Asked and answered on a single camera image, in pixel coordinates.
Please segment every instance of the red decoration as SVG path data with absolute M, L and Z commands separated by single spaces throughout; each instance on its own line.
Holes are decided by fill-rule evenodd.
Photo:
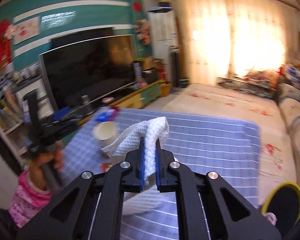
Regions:
M 10 22 L 8 19 L 4 19 L 0 22 L 0 69 L 12 62 L 10 40 L 4 37 L 9 25 Z
M 133 8 L 133 10 L 136 11 L 136 12 L 142 12 L 142 6 L 141 6 L 141 4 L 138 3 L 138 2 L 133 2 L 133 3 L 132 3 L 132 8 Z
M 0 22 L 0 38 L 2 38 L 9 27 L 10 22 L 8 19 L 4 19 Z

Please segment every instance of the white curtain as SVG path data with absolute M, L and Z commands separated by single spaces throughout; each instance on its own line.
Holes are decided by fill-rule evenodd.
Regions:
M 297 10 L 276 0 L 172 0 L 191 83 L 277 70 L 297 56 Z

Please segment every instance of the green drawer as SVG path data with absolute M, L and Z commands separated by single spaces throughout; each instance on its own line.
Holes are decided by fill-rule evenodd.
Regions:
M 154 85 L 146 90 L 141 91 L 142 104 L 150 102 L 151 100 L 156 99 L 160 95 L 160 86 L 159 84 Z

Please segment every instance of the tv stand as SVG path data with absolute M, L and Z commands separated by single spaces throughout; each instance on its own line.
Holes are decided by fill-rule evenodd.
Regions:
M 160 88 L 161 80 L 157 80 L 149 85 L 144 86 L 138 90 L 132 90 L 126 88 L 120 91 L 116 91 L 107 97 L 114 97 L 114 101 L 110 103 L 110 106 L 117 106 L 119 108 L 143 108 L 149 102 L 155 100 L 161 94 Z M 83 125 L 93 116 L 90 115 L 79 122 L 79 125 Z

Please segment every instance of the metal screw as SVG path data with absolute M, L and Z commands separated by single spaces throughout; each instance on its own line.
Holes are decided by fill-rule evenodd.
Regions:
M 127 169 L 130 167 L 130 162 L 122 162 L 122 163 L 120 163 L 120 167 Z
M 177 169 L 177 168 L 180 167 L 180 163 L 178 163 L 178 162 L 171 162 L 171 163 L 170 163 L 170 167 L 171 167 L 171 168 L 174 168 L 174 169 Z
M 208 177 L 209 177 L 210 179 L 216 179 L 217 177 L 219 177 L 219 175 L 218 175 L 218 173 L 216 173 L 215 171 L 210 171 L 210 172 L 208 173 Z
M 90 179 L 92 177 L 92 173 L 90 171 L 85 171 L 84 173 L 81 174 L 81 177 L 83 179 Z

